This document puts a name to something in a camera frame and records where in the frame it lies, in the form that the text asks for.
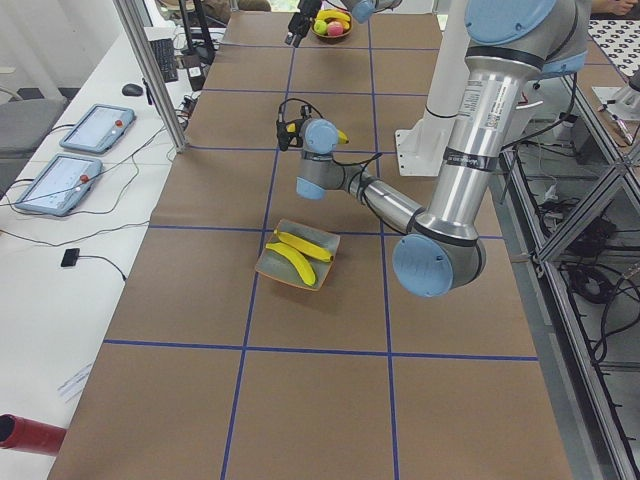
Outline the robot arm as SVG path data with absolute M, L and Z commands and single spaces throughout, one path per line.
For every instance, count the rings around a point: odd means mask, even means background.
M 343 37 L 350 31 L 353 21 L 365 23 L 374 13 L 394 9 L 401 1 L 362 0 L 343 1 L 342 4 L 343 8 L 323 9 L 323 1 L 300 1 L 298 11 L 288 24 L 285 43 L 298 47 L 310 29 L 322 38 Z
M 572 75 L 587 54 L 587 1 L 471 1 L 461 20 L 469 76 L 427 207 L 367 170 L 334 159 L 337 128 L 304 104 L 298 119 L 276 121 L 281 150 L 301 151 L 297 193 L 320 199 L 342 190 L 368 206 L 403 237 L 392 263 L 401 285 L 436 297 L 475 280 L 485 249 L 475 218 L 524 86 Z

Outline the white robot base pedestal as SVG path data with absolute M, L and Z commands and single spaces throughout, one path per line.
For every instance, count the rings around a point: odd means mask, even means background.
M 420 120 L 398 130 L 396 154 L 402 176 L 436 177 L 467 85 L 465 55 L 470 38 L 465 26 L 466 1 L 453 1 Z

